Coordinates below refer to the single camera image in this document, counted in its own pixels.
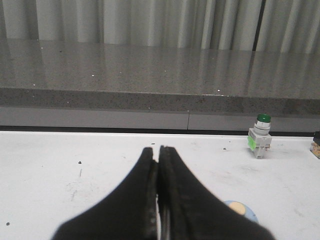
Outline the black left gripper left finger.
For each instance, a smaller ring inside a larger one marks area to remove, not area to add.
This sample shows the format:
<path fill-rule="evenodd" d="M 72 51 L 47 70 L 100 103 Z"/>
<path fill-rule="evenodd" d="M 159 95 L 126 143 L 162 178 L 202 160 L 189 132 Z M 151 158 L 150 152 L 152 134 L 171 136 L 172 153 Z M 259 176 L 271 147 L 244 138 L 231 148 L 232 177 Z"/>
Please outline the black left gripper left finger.
<path fill-rule="evenodd" d="M 143 149 L 126 178 L 103 200 L 63 223 L 54 240 L 156 240 L 158 164 Z"/>

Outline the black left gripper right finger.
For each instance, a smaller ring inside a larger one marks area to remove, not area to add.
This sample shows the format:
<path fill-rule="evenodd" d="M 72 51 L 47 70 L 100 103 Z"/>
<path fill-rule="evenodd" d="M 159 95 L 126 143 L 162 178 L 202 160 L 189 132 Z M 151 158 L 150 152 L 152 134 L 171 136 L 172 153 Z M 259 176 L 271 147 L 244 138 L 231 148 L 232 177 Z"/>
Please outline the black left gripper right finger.
<path fill-rule="evenodd" d="M 274 239 L 212 194 L 173 147 L 161 146 L 159 151 L 158 206 L 163 240 Z"/>

